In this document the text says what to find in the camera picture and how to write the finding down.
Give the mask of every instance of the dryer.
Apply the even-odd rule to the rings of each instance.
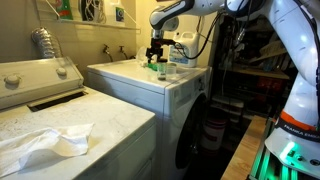
[[[210,67],[180,68],[165,81],[135,60],[88,66],[89,87],[156,113],[156,179],[182,179],[205,118]]]

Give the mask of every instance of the hose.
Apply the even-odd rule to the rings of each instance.
[[[41,58],[49,59],[63,56],[57,37],[46,28],[36,28],[32,31],[31,38],[37,44]]]

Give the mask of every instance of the white washing machine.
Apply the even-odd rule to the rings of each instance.
[[[93,124],[86,154],[34,151],[31,166],[0,179],[150,180],[155,119],[153,112],[84,87],[69,58],[0,63],[0,143],[43,128]],[[7,167],[0,163],[0,176]]]
[[[89,87],[157,116],[157,179],[182,179],[197,153],[211,68],[178,68],[165,81],[135,60],[88,66]]]

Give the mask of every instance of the washing machine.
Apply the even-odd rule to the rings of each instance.
[[[1,149],[6,140],[44,128],[93,124],[85,154],[63,157],[46,148],[22,148],[30,155],[28,166],[7,171],[12,164],[1,162],[0,179],[151,180],[155,119],[151,111],[83,86],[68,57],[0,63],[0,157],[10,152]]]
[[[156,179],[182,179],[197,153],[211,68],[177,68],[166,80],[136,60],[88,66],[89,87],[156,113]]]

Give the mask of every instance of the washer door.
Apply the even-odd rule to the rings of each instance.
[[[198,152],[197,146],[201,136],[202,125],[206,117],[206,100],[206,96],[200,94],[188,114],[177,146],[177,169],[186,168],[193,156]]]

